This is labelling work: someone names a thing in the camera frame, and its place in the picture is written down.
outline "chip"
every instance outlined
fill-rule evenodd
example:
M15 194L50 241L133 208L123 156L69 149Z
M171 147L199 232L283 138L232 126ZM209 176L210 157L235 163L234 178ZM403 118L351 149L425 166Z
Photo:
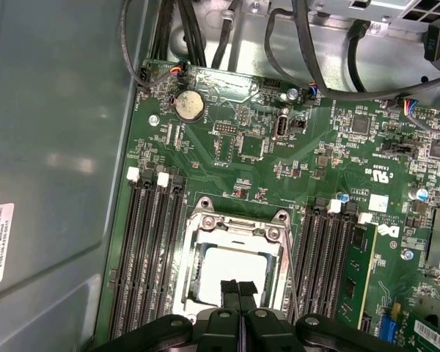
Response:
M323 166L323 167L328 166L328 157L324 155L319 155L317 164L318 166Z
M429 156L432 158L440 158L440 139L434 139L432 141Z
M354 116L352 122L352 132L367 134L370 126L370 120L365 116Z
M362 247L362 244L364 243L364 234L365 234L365 229L355 226L352 236L352 244L355 247L358 248Z
M353 293L355 291L355 282L349 278L347 278L347 280L345 281L345 294L347 297L349 297L350 299L353 298Z

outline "wire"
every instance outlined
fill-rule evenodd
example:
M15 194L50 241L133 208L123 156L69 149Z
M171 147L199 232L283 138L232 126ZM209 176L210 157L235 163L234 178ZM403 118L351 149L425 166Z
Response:
M194 36L194 49L197 52L198 65L207 67L207 61L205 60L204 43L202 42L202 35L200 33L199 22L194 11L194 6L191 0L178 0L178 2L184 3L184 8L187 14L188 23L191 27L192 34Z
M177 0L177 6L179 7L181 22L183 23L184 39L186 40L186 45L188 47L189 61L191 61L191 65L198 65L199 61L197 59L197 52L194 44L194 36L192 33L191 25L189 24L189 17L183 0Z
M120 12L120 20L119 20L119 32L120 32L120 45L122 49L122 55L124 57L124 63L129 71L132 79L137 82L141 87L145 88L145 90L152 88L154 86L158 86L160 83L164 82L171 75L170 70L163 73L160 77L152 82L146 82L137 75L135 70L133 69L131 56L129 55L128 47L127 47L127 34L125 32L125 23L127 21L127 10L132 0L124 0L122 4L122 9Z
M308 4L307 0L292 0L293 20L298 33L298 41L300 44L301 54L303 55L305 65L309 73L316 81L321 94L335 100L363 101L375 99L393 99L397 96L414 95L425 92L429 89L440 86L440 78L434 79L422 84L415 84L409 87L389 89L380 92L343 92L339 90L329 89L326 86L323 75L316 57L315 46L313 45L311 30L308 21Z
M233 0L229 5L228 10L235 12L243 0ZM230 20L224 20L221 26L219 46L212 60L212 68L220 68L221 60L225 51L227 50L228 41L230 40L230 32L232 31L233 22Z
M287 72L285 72L285 70L277 62L274 53L272 52L271 36L274 31L277 15L292 17L293 12L281 8L276 8L272 10L271 14L269 15L269 19L267 21L267 26L265 28L265 37L264 37L265 56L267 57L267 60L269 61L271 66L275 69L275 71L277 71L285 80L294 83L300 88L308 89L309 87L308 84L305 84L304 82L297 80L296 78L292 77Z
M369 21L355 20L352 23L349 31L347 32L347 39L349 41L348 51L347 51L347 69L349 71L349 76L353 86L357 92L366 92L362 80L359 76L359 71L357 70L357 46L359 41L366 35L367 30L370 28Z
M169 35L171 34L171 25L173 19L173 13L175 11L175 0L164 0L161 3L162 9L164 9L161 37L160 37L160 51L158 58L160 60L168 59L168 46Z
M427 131L427 132L431 132L431 133L435 133L435 134L440 134L440 130L439 129L431 128L431 127L425 125L424 123L422 123L418 119L416 119L412 114L408 114L406 116L406 119L408 119L410 122L414 123L421 130L424 130L424 131Z

